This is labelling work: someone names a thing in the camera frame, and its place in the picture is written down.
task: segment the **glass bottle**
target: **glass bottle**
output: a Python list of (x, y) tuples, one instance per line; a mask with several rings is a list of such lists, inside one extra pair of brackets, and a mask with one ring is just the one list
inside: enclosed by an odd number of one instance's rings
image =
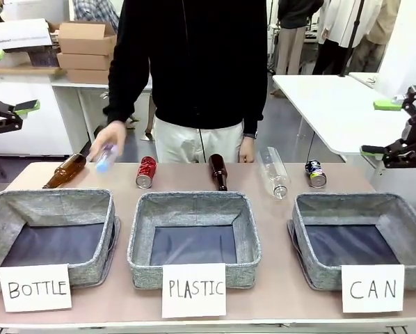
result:
[(213, 154), (209, 158), (209, 167), (211, 170), (211, 176), (219, 191), (228, 191), (227, 189), (227, 168), (223, 162), (223, 158), (219, 154)]
[(272, 147), (260, 150), (257, 163), (265, 189), (275, 198), (284, 199), (287, 196), (290, 179), (278, 151)]
[(71, 155), (64, 161), (54, 173), (54, 176), (43, 186), (43, 189), (58, 188), (60, 185), (71, 181), (80, 173), (86, 165), (86, 158), (79, 153)]

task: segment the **white coat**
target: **white coat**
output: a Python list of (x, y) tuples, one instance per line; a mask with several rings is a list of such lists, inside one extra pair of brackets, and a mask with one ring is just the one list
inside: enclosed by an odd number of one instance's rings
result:
[[(357, 47), (362, 37), (370, 32), (378, 17), (382, 2), (383, 0), (365, 0), (353, 47)], [(359, 6), (360, 0), (330, 0), (323, 23), (323, 30), (329, 31), (329, 40), (337, 42), (340, 47), (349, 46)]]
[(328, 6), (330, 5), (330, 0), (324, 0), (324, 5), (322, 5), (321, 10), (319, 11), (319, 20), (318, 20), (318, 43), (324, 44), (326, 41), (322, 37), (324, 32), (324, 21), (326, 20)]

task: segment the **can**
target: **can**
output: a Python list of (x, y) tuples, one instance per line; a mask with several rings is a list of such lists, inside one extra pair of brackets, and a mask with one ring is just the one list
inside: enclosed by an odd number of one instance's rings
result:
[(305, 172), (313, 188), (322, 188), (327, 183), (326, 174), (322, 171), (321, 163), (317, 160), (310, 160), (305, 164)]
[(157, 162), (152, 157), (144, 157), (141, 159), (140, 168), (138, 169), (136, 183), (141, 189), (148, 189), (152, 186), (152, 179), (154, 178), (157, 169)]

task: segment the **red can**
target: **red can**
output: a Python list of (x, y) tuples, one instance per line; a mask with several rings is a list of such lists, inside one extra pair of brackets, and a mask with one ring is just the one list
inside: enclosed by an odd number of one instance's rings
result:
[(137, 186), (141, 189), (150, 188), (156, 169), (157, 162), (155, 162), (154, 158), (144, 157), (141, 159), (140, 168), (138, 169), (136, 178)]

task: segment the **black sweater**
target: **black sweater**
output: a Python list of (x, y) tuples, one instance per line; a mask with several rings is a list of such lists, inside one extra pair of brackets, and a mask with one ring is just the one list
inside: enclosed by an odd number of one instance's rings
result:
[(243, 121), (254, 134), (267, 94), (266, 44), (266, 0), (125, 0), (108, 122), (128, 119), (151, 72), (159, 119), (201, 129)]
[(307, 24), (307, 18), (315, 14), (324, 4), (324, 0), (279, 0), (278, 20), (284, 29), (301, 28)]

